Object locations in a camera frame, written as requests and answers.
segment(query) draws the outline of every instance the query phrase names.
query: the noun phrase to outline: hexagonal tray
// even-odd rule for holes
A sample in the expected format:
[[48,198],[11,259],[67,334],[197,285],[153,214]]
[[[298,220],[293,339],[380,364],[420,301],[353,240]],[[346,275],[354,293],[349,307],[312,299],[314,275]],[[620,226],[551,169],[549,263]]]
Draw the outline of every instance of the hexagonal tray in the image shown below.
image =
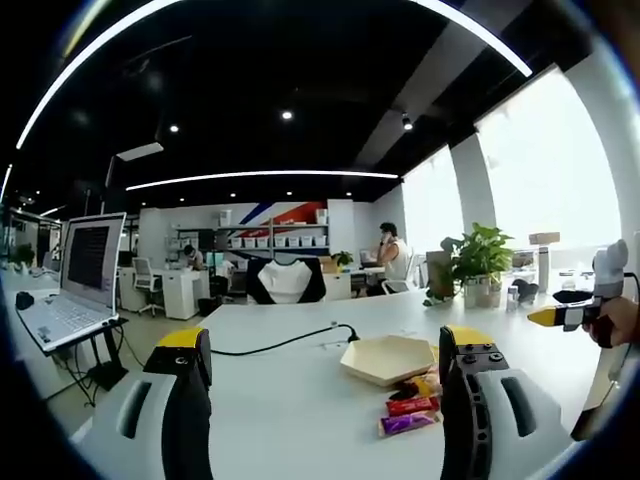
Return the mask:
[[426,340],[396,335],[351,342],[340,359],[352,375],[381,387],[424,373],[436,361]]

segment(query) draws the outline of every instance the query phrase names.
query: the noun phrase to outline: laptop keyboard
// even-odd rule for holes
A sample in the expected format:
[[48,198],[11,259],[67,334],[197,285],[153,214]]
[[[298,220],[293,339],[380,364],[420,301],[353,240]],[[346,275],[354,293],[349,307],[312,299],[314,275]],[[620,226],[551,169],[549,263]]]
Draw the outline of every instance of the laptop keyboard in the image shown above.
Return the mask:
[[77,332],[96,322],[104,320],[104,313],[89,310],[82,305],[67,300],[64,297],[53,297],[51,303],[37,302],[33,307],[46,310],[55,321],[66,325],[71,332]]

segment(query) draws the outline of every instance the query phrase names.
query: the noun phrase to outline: ceiling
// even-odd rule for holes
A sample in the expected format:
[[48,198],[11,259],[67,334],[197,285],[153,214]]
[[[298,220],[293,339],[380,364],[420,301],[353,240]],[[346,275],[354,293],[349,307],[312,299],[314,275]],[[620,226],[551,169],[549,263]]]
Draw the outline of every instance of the ceiling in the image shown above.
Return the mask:
[[[24,124],[65,62],[145,2],[107,2],[67,58],[63,47],[75,29],[73,20],[82,18],[80,2],[55,3],[55,9],[42,12],[51,19],[48,27],[34,29],[31,41],[15,53],[16,121],[3,145],[4,163],[15,167],[8,201],[21,206],[32,198],[34,204],[24,208],[34,213],[66,204],[62,217],[81,214],[83,191],[100,194],[111,157],[154,141],[162,144],[162,153],[114,163],[109,198],[118,209],[137,212],[143,202],[170,207],[346,198],[347,192],[355,200],[373,201],[399,180],[245,177],[131,192],[124,187],[276,169],[402,175],[444,143],[464,139],[474,120],[528,80],[484,44],[444,78],[441,73],[461,55],[456,48],[463,47],[443,47],[442,40],[466,36],[461,45],[479,40],[408,1],[192,0],[155,13],[99,50],[15,150]],[[448,3],[472,9],[481,23],[491,23],[499,4]],[[513,18],[500,20],[498,36],[534,76],[552,63],[568,68],[588,53],[546,2],[521,3]],[[444,54],[434,60],[428,54],[436,48]],[[434,82],[445,82],[431,97],[408,88],[416,78],[427,88],[431,71]],[[285,109],[294,114],[289,122],[280,117]],[[414,121],[411,132],[402,130],[403,111]],[[172,133],[171,125],[179,131]],[[372,144],[384,148],[370,153]],[[98,202],[93,197],[91,207]]]

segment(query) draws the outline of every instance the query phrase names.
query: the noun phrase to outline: laptop screen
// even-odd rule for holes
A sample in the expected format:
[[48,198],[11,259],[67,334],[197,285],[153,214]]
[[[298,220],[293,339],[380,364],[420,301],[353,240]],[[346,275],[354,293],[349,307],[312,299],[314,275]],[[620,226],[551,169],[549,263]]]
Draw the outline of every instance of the laptop screen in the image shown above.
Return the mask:
[[62,290],[113,309],[124,213],[69,221],[62,260]]

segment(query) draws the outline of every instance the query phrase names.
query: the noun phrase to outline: hand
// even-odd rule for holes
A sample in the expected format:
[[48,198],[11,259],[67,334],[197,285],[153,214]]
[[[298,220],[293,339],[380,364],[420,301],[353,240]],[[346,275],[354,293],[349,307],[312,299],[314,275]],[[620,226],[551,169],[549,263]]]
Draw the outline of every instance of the hand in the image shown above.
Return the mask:
[[[607,315],[613,323],[611,346],[638,341],[638,304],[625,297],[617,297],[600,308],[600,317]],[[583,325],[594,342],[593,325]]]

